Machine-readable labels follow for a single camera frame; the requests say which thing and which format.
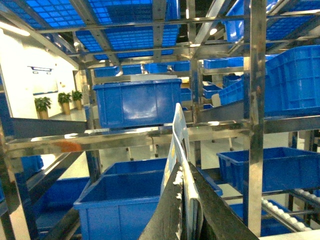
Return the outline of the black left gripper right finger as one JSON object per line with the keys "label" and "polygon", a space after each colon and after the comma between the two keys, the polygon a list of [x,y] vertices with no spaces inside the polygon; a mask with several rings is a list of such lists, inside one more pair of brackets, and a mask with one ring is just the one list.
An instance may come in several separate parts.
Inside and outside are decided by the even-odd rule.
{"label": "black left gripper right finger", "polygon": [[234,211],[216,193],[218,185],[204,171],[189,164],[203,216],[201,240],[257,240]]}

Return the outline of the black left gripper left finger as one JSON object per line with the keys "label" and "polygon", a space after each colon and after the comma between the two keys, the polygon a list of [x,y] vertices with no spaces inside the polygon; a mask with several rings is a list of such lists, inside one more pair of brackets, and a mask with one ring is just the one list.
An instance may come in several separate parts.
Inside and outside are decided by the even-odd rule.
{"label": "black left gripper left finger", "polygon": [[140,240],[182,240],[185,237],[183,172],[175,164]]}

